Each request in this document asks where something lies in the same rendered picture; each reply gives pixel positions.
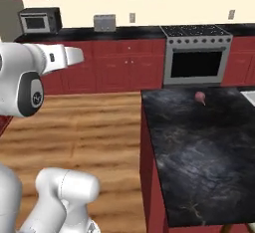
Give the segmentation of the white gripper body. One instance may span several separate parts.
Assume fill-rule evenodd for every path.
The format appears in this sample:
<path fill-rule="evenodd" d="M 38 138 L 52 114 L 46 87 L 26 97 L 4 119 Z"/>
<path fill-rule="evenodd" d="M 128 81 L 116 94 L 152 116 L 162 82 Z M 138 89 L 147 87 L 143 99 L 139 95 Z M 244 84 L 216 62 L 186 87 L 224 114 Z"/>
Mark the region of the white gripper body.
<path fill-rule="evenodd" d="M 79 64 L 85 59 L 83 50 L 80 48 L 65 47 L 64 55 L 66 68 L 68 68 L 69 66 Z"/>

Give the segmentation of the pink onion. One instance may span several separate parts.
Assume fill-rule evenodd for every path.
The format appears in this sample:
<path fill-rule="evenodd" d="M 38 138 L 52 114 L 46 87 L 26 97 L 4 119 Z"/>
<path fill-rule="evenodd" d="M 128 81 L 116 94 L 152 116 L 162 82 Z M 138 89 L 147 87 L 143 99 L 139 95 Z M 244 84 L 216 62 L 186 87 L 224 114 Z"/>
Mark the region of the pink onion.
<path fill-rule="evenodd" d="M 200 102 L 200 103 L 202 103 L 203 105 L 205 105 L 205 93 L 203 93 L 203 92 L 197 92 L 197 93 L 195 94 L 195 99 L 196 99 L 198 102 Z"/>

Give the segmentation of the red base cupboard run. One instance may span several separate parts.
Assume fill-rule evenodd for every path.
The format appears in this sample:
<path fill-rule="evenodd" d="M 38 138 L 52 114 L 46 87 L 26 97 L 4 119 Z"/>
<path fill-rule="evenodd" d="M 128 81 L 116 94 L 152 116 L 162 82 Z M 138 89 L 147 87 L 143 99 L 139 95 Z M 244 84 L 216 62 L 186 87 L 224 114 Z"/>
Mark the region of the red base cupboard run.
<path fill-rule="evenodd" d="M 255 36 L 234 37 L 222 86 L 255 86 Z"/>
<path fill-rule="evenodd" d="M 132 92 L 162 85 L 164 39 L 44 41 L 83 50 L 85 60 L 42 78 L 47 95 Z"/>

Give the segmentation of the grey toaster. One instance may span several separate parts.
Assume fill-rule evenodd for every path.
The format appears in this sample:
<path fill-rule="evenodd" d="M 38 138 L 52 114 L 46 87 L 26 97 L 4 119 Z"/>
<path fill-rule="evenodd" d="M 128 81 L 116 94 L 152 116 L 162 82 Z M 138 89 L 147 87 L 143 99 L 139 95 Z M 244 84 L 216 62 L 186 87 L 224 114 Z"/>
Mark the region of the grey toaster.
<path fill-rule="evenodd" d="M 96 32 L 114 32 L 116 30 L 116 15 L 95 15 L 94 30 Z"/>

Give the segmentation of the black microwave oven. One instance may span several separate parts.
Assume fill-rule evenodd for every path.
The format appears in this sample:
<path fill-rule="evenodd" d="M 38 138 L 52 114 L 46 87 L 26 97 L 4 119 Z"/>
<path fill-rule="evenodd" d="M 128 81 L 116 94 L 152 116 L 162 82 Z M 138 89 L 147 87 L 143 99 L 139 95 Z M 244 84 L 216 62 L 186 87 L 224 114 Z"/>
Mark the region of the black microwave oven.
<path fill-rule="evenodd" d="M 57 34 L 62 29 L 58 7 L 25 8 L 18 17 L 24 34 Z"/>

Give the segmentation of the stainless steel oven with hob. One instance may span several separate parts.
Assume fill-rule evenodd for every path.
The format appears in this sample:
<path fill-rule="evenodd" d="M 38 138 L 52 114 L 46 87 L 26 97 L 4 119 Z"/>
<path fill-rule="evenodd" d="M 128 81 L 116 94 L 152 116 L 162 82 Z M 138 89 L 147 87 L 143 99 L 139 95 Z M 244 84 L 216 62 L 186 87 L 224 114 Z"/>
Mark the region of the stainless steel oven with hob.
<path fill-rule="evenodd" d="M 166 36 L 163 84 L 220 84 L 233 36 L 217 25 L 161 26 Z"/>

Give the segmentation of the red kitchen island cabinet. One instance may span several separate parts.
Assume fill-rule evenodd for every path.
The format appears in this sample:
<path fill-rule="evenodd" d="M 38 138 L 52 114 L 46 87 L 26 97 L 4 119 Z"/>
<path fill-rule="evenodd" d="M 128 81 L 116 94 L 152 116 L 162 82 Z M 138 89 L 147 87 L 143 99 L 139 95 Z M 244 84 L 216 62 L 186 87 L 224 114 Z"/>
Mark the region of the red kitchen island cabinet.
<path fill-rule="evenodd" d="M 141 94 L 146 233 L 218 233 L 255 222 L 255 106 L 236 89 Z"/>

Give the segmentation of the white sink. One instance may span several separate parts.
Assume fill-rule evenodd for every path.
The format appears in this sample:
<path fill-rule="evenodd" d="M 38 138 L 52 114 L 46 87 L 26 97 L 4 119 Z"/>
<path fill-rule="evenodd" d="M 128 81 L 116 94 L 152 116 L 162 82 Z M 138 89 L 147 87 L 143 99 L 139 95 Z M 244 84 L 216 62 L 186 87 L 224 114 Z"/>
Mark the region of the white sink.
<path fill-rule="evenodd" d="M 255 107 L 255 91 L 245 91 L 242 92 L 242 95 L 253 107 Z"/>

